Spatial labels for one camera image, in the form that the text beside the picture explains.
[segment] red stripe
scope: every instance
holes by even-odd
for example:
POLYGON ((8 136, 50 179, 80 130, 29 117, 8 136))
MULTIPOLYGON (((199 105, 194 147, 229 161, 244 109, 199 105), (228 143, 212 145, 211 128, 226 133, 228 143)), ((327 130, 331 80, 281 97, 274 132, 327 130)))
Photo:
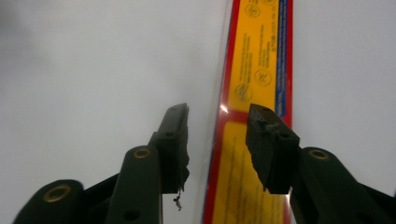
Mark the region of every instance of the red stripe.
POLYGON ((292 125, 292 83, 293 83, 293 0, 288 1, 288 17, 287 17, 287 26, 288 30, 286 31, 286 116, 284 118, 285 123, 287 123, 290 127, 292 125))
MULTIPOLYGON (((221 87, 221 96, 220 103, 222 105, 227 105, 228 100, 228 91, 230 89, 230 79, 231 79, 231 71, 233 68, 233 50, 235 46, 235 37, 236 37, 236 27, 238 23, 238 14, 239 14, 239 5, 240 0, 233 1, 233 11, 231 15, 231 23, 230 23, 230 32, 228 39, 228 48, 227 48, 227 58, 225 62, 225 71, 223 74, 223 81, 221 87)), ((216 127, 216 139, 214 139, 214 148, 212 152, 212 160, 210 162, 209 168, 209 178, 207 182, 207 192, 205 199, 205 207, 204 207, 204 223, 211 224, 213 219, 213 212, 215 206, 215 198, 216 198, 216 190, 218 185, 218 176, 219 176, 219 162, 221 155, 221 147, 222 147, 222 136, 224 133, 224 125, 227 120, 224 112, 219 111, 217 127, 216 127)))

